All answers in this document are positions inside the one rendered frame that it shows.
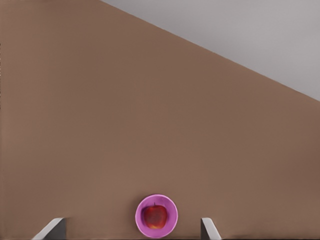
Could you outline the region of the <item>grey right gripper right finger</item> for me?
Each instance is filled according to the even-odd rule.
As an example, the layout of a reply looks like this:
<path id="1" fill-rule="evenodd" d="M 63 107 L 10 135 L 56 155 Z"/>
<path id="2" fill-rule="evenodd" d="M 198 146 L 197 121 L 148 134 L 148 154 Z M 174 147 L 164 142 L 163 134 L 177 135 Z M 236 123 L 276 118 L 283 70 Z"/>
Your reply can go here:
<path id="1" fill-rule="evenodd" d="M 209 217 L 200 220 L 200 240 L 222 240 L 213 220 Z"/>

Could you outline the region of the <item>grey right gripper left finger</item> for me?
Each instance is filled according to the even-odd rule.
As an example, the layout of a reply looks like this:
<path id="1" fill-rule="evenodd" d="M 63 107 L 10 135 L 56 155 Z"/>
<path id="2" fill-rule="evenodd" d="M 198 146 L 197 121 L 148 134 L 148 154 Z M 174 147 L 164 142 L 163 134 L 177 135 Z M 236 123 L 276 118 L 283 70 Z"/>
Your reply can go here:
<path id="1" fill-rule="evenodd" d="M 66 219 L 54 218 L 31 240 L 67 240 Z"/>

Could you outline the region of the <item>red apple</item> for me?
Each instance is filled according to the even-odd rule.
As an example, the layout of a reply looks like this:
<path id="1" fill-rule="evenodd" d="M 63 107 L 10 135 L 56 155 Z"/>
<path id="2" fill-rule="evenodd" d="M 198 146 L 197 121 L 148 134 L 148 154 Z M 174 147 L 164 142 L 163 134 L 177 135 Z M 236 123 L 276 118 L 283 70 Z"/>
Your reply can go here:
<path id="1" fill-rule="evenodd" d="M 162 205 L 155 203 L 145 208 L 143 212 L 144 224 L 149 229 L 162 229 L 165 227 L 168 219 L 167 209 Z"/>

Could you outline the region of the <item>pink round plate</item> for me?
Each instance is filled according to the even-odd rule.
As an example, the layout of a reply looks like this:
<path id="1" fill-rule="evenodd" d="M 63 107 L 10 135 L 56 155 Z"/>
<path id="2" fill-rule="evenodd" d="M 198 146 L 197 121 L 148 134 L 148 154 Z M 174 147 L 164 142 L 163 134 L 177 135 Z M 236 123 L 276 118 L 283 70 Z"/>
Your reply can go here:
<path id="1" fill-rule="evenodd" d="M 145 208 L 153 204 L 164 206 L 167 210 L 167 222 L 161 229 L 151 229 L 145 225 L 143 213 Z M 135 224 L 138 230 L 151 239 L 161 239 L 168 236 L 176 227 L 178 222 L 178 209 L 176 204 L 166 195 L 151 194 L 142 199 L 135 211 Z"/>

